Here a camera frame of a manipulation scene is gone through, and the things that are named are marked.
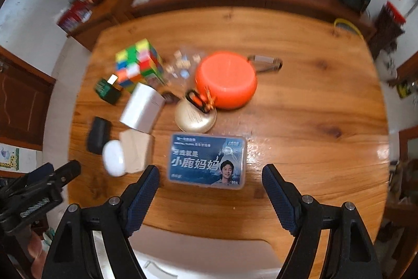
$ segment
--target yellow cable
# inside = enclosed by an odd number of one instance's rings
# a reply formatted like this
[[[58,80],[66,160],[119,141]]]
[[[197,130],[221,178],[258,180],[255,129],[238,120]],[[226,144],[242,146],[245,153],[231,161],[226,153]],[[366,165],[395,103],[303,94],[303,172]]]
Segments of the yellow cable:
[[[335,21],[334,21],[334,29],[336,28],[336,26],[338,25],[338,24],[346,24],[347,26],[349,26],[350,28],[352,28],[355,32],[356,32],[356,34],[358,34],[360,37],[361,37],[361,39],[362,40],[364,40],[365,41],[365,39],[364,39],[364,37],[363,37],[363,35],[362,35],[362,33],[360,32],[360,30],[359,30],[359,28],[358,27],[356,27],[353,23],[351,23],[350,21],[347,21],[346,19],[344,19],[344,18],[337,18]]]

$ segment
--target brown cabinet door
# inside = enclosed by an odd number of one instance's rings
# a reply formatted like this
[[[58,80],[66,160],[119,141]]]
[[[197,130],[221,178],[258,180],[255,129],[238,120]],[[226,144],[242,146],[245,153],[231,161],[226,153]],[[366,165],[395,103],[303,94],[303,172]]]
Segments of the brown cabinet door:
[[[0,143],[42,150],[55,79],[0,47]]]

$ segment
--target rubik's cube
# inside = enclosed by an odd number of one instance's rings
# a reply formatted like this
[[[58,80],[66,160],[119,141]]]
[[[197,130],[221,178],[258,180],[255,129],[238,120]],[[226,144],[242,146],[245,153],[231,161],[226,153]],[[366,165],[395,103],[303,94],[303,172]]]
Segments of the rubik's cube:
[[[138,83],[155,88],[162,84],[162,59],[154,47],[143,39],[116,54],[118,83],[130,93]]]

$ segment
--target wooden door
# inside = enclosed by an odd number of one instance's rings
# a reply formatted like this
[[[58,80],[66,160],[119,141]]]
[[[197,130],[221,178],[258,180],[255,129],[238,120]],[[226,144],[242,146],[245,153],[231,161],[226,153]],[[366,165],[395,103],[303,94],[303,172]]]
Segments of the wooden door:
[[[392,87],[403,81],[415,81],[418,78],[418,51],[400,65],[396,73],[397,77],[388,82]]]
[[[55,79],[0,47],[0,143],[42,150]]]
[[[399,159],[401,161],[407,161],[411,158],[410,155],[408,155],[408,141],[413,140],[415,143],[418,140],[418,126],[404,129],[399,132]]]

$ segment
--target orange bowl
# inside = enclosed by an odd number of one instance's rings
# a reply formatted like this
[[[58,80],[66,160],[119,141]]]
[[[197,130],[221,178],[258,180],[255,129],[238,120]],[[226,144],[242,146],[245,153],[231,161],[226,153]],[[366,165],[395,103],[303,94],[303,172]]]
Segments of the orange bowl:
[[[209,89],[211,96],[216,97],[216,108],[240,108],[256,92],[256,71],[245,57],[217,51],[197,67],[196,87],[201,95],[205,95],[206,87]]]

